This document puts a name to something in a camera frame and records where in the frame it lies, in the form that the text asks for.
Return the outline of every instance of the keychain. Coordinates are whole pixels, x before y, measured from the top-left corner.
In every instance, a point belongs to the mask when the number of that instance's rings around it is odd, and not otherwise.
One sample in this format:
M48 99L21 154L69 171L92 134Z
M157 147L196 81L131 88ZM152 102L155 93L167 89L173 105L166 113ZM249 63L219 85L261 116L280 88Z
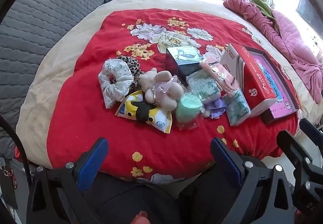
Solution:
M2 170L2 169L0 169L0 170L3 172L3 174L5 176L12 178L12 182L13 182L13 185L14 185L14 189L17 189L18 184L17 184L17 180L16 180L16 178L14 176L14 171L12 169L10 169L10 172L7 171L7 170Z

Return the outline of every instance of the tissue pack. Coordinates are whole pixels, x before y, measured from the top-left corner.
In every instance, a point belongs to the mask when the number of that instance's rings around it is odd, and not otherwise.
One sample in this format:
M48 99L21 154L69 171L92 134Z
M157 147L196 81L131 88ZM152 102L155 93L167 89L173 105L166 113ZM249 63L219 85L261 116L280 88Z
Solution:
M240 88L232 97L226 94L223 99L227 104L226 112L231 126L237 126L250 117L250 107Z
M245 47L229 44L220 63L238 80L251 109L250 117L262 114L277 101L264 73Z
M198 96L203 104L211 103L221 97L216 81L204 70L190 74L186 81L192 94Z

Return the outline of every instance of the gray quilted blanket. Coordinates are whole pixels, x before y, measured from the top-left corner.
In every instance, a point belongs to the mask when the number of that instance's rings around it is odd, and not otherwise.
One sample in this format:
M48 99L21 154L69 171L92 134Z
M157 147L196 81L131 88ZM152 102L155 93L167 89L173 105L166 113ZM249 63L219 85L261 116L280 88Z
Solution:
M16 0L0 25L0 114L15 129L20 107L49 50L104 0ZM14 144L0 128L0 156Z

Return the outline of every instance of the pink quilt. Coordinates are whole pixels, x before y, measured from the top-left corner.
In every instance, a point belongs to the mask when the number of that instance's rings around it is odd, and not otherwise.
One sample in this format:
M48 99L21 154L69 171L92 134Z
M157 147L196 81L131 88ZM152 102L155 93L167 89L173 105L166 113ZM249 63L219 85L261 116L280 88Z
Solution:
M243 16L263 33L289 61L314 101L320 104L323 90L323 65L304 43L295 24L277 10L272 10L278 26L277 32L274 29L274 23L262 15L254 3L248 0L225 0L223 5Z

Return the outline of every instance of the green patterned package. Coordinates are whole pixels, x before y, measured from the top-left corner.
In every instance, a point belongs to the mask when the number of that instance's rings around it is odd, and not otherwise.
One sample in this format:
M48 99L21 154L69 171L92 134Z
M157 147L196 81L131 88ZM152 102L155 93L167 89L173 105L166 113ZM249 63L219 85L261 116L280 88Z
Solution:
M250 116L250 107L240 88L232 97L225 95L223 98L227 104L226 112L231 126L241 124Z
M208 104L221 97L216 81L204 70L190 74L186 78L189 90L198 96L203 104Z

